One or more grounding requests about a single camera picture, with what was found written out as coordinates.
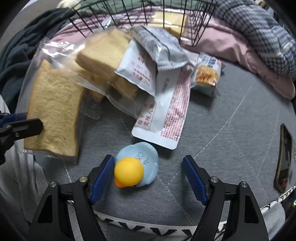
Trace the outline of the cracker snack packet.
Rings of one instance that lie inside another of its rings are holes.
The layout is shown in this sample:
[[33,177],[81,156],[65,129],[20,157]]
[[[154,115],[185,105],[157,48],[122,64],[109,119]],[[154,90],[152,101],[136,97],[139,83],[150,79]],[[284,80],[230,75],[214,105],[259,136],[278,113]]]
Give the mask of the cracker snack packet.
[[217,84],[220,80],[222,62],[216,57],[200,53],[196,69],[192,74],[191,89],[202,94],[217,98],[219,96]]

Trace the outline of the dark blue fleece blanket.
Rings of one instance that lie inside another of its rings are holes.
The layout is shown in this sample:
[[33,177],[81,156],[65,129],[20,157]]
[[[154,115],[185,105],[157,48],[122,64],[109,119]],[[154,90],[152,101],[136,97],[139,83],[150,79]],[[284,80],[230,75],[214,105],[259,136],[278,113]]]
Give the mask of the dark blue fleece blanket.
[[40,41],[51,39],[74,15],[70,8],[51,9],[16,33],[1,51],[1,96],[11,113],[16,110],[23,80]]

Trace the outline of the bagged toast slice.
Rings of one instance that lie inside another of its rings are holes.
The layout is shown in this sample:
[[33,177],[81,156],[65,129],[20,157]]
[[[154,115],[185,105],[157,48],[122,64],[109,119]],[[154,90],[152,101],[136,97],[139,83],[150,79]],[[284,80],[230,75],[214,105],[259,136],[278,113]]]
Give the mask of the bagged toast slice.
[[84,48],[73,54],[65,66],[91,90],[132,103],[139,88],[115,73],[131,40],[117,28],[103,30],[87,39]]
[[56,155],[78,156],[77,121],[85,89],[60,68],[43,60],[30,95],[27,118],[38,118],[43,130],[24,140],[24,148]]

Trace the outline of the grey white snack packet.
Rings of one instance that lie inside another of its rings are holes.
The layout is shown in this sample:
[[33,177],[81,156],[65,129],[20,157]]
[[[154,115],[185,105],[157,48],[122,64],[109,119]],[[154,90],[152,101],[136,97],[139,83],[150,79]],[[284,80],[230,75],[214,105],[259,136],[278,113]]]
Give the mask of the grey white snack packet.
[[131,37],[149,53],[158,71],[169,71],[196,64],[176,37],[163,28],[136,26],[129,30]]

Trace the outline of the blue duck yellow head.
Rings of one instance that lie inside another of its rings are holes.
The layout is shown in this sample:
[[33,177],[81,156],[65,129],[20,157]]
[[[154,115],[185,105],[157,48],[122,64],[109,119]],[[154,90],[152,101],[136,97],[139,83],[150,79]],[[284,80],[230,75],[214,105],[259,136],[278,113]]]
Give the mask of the blue duck yellow head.
[[150,185],[158,175],[159,155],[149,143],[128,145],[115,159],[114,182],[119,188]]

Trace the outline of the white red text packet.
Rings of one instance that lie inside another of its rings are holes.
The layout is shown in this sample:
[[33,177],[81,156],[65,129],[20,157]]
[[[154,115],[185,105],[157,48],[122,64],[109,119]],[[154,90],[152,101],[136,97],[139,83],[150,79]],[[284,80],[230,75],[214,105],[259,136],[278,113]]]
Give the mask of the white red text packet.
[[150,96],[132,129],[132,135],[174,150],[181,137],[190,99],[192,71],[180,69],[159,72],[156,94]]

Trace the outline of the bagged toast in basket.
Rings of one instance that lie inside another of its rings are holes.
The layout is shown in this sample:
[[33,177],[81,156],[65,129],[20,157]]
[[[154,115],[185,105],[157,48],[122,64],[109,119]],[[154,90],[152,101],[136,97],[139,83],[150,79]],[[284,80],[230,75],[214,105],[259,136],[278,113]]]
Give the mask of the bagged toast in basket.
[[173,11],[155,11],[148,23],[151,27],[165,28],[176,38],[185,34],[188,14],[176,13]]

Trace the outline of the pink checked quilt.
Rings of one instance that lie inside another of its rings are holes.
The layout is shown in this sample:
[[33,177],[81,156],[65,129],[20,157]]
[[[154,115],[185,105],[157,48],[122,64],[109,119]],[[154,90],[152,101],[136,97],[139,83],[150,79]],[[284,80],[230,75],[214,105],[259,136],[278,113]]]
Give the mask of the pink checked quilt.
[[192,47],[187,44],[181,46],[191,52],[204,52],[236,62],[260,76],[284,98],[291,100],[295,97],[295,86],[292,79],[269,68],[241,33],[233,30],[225,21],[215,16],[210,19],[197,46]]

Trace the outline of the black phone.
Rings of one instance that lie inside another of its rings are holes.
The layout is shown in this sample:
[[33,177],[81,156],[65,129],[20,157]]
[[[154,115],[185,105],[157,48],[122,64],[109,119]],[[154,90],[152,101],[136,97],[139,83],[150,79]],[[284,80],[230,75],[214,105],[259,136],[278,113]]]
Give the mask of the black phone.
[[274,187],[285,193],[292,180],[292,136],[286,125],[280,125],[280,150],[274,177]]

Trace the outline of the green duvet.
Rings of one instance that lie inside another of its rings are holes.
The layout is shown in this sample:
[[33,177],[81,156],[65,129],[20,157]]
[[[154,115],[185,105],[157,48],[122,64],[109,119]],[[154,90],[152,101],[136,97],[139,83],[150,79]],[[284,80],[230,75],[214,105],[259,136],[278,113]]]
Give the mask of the green duvet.
[[117,14],[143,6],[165,6],[174,9],[192,9],[198,1],[81,1],[74,10],[78,13]]

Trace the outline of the blue checked quilt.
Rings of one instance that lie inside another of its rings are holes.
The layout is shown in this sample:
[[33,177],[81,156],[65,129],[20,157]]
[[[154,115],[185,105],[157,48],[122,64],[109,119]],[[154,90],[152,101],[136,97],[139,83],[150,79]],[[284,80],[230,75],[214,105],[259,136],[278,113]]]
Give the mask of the blue checked quilt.
[[276,73],[295,78],[295,39],[255,1],[214,1],[213,16],[240,32]]

